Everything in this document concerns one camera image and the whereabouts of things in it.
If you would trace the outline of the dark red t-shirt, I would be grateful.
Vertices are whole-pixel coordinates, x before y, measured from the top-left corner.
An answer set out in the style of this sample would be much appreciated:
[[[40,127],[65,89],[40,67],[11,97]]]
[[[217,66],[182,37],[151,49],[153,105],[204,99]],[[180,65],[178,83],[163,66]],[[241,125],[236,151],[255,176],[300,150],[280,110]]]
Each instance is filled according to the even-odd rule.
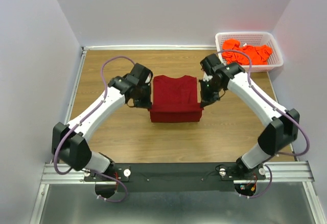
[[[203,109],[197,98],[197,78],[171,78],[160,75],[153,79],[152,123],[199,122]]]

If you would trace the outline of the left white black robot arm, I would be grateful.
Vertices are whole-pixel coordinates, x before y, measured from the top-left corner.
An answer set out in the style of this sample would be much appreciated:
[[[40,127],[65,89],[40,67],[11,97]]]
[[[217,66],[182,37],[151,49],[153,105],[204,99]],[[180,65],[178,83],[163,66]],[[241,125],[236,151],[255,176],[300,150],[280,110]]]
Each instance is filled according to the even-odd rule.
[[[85,111],[67,124],[59,122],[54,126],[54,161],[62,160],[76,171],[88,169],[104,177],[113,178],[114,162],[104,154],[92,151],[88,141],[113,112],[130,100],[136,103],[137,108],[151,108],[152,78],[151,70],[136,63],[129,73],[105,82],[103,93]]]

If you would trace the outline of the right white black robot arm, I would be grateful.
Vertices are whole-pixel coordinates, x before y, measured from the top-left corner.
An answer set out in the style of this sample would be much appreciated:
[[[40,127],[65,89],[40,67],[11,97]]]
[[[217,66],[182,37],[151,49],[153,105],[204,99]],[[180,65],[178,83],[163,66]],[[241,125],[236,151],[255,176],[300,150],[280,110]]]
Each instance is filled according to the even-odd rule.
[[[230,173],[245,177],[297,139],[299,112],[274,101],[238,63],[224,65],[216,54],[211,54],[200,65],[204,72],[199,81],[200,107],[219,101],[219,92],[228,90],[240,98],[264,126],[257,143],[236,160]]]

